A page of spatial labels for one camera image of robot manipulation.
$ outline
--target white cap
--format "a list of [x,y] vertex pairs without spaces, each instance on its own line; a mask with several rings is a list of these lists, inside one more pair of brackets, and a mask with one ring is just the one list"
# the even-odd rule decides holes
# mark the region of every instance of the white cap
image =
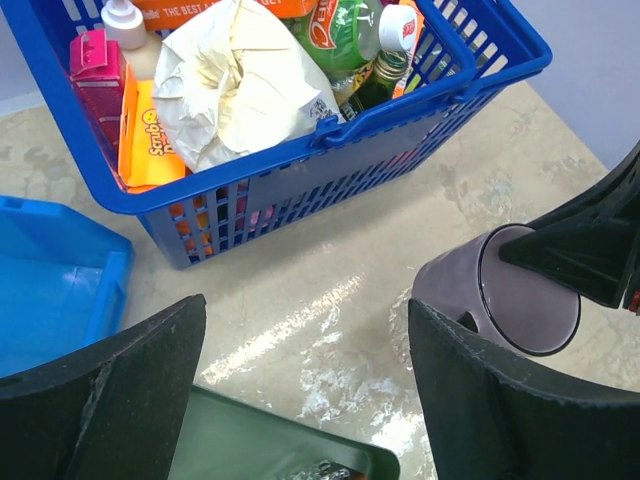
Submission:
[[380,46],[387,52],[409,51],[418,35],[418,15],[409,5],[387,5],[380,15]]
[[108,0],[100,12],[107,38],[123,50],[133,50],[147,43],[144,18],[130,0]]

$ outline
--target gray mug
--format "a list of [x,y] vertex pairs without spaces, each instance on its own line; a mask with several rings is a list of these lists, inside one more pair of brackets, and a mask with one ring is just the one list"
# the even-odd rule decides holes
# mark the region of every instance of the gray mug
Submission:
[[420,269],[412,297],[511,350],[562,350],[578,329],[580,296],[498,257],[502,244],[532,231],[502,225],[443,253]]

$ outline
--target dark green glass bottle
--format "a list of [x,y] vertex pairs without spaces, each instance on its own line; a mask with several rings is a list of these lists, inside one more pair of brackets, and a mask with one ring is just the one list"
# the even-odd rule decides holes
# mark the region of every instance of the dark green glass bottle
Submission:
[[373,61],[373,71],[356,93],[340,107],[345,120],[352,120],[365,110],[380,105],[393,96],[393,89],[409,68],[406,52],[380,52]]

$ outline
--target cup rim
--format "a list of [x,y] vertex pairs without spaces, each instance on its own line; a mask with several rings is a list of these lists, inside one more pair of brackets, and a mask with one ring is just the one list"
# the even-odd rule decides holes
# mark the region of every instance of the cup rim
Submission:
[[489,305],[487,303],[487,300],[486,300],[486,298],[484,296],[484,289],[482,288],[482,273],[481,273],[482,272],[482,260],[484,258],[485,249],[489,245],[489,242],[491,242],[491,239],[498,232],[500,232],[502,230],[505,230],[507,228],[513,228],[513,227],[525,227],[525,228],[530,229],[531,231],[535,231],[530,226],[528,226],[528,225],[526,225],[524,223],[507,223],[507,224],[504,224],[504,225],[501,225],[501,226],[495,228],[494,230],[492,230],[489,233],[489,235],[487,235],[487,238],[485,238],[484,242],[482,243],[482,247],[480,248],[480,254],[478,255],[478,260],[477,260],[477,265],[476,265],[478,291],[480,292],[480,299],[482,300],[482,306],[484,308],[485,313],[487,314],[487,317],[489,318],[489,321],[491,322],[491,325],[493,325],[493,327],[496,329],[498,334],[500,334],[500,336],[509,345],[511,345],[516,350],[519,350],[519,351],[521,351],[521,352],[523,352],[523,353],[525,353],[527,355],[531,355],[533,357],[548,357],[549,355],[554,355],[554,354],[560,352],[561,350],[564,350],[569,345],[569,343],[571,343],[571,340],[573,340],[573,338],[575,337],[576,333],[578,332],[578,327],[580,326],[580,319],[582,317],[582,297],[578,293],[576,293],[576,296],[578,297],[578,311],[576,313],[576,322],[575,322],[575,326],[574,326],[572,332],[569,334],[567,339],[560,346],[558,346],[558,347],[556,347],[556,348],[554,348],[552,350],[545,351],[545,352],[536,352],[536,351],[532,351],[532,350],[523,348],[521,345],[518,345],[516,342],[511,340],[502,331],[502,329],[500,328],[500,326],[498,325],[496,320],[493,318],[493,315],[491,314],[491,310],[489,310]]

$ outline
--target orange box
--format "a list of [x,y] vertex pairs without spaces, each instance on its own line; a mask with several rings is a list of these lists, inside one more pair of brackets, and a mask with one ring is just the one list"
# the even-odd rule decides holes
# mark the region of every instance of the orange box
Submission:
[[118,174],[129,193],[142,193],[184,178],[182,159],[173,151],[158,122],[151,99],[153,80],[136,81],[127,65],[122,116]]
[[[278,18],[295,18],[308,15],[318,0],[256,0],[271,10]],[[133,0],[142,10],[147,30],[172,30],[206,10],[216,1],[193,0]]]
[[418,31],[418,34],[416,35],[416,41],[413,44],[413,47],[411,47],[411,50],[408,52],[409,68],[407,68],[407,71],[404,72],[404,76],[398,81],[398,83],[396,83],[396,87],[393,89],[392,98],[398,98],[404,95],[404,89],[407,88],[407,81],[409,80],[409,74],[411,74],[411,70],[413,68],[411,66],[413,63],[413,56],[416,53],[416,48],[418,48],[418,42],[420,41],[422,27],[424,27],[424,16],[422,15],[422,13],[420,12],[420,9],[416,6],[413,0],[400,0],[399,5],[409,5],[416,11],[416,14],[418,15],[418,22],[416,23],[416,30]]

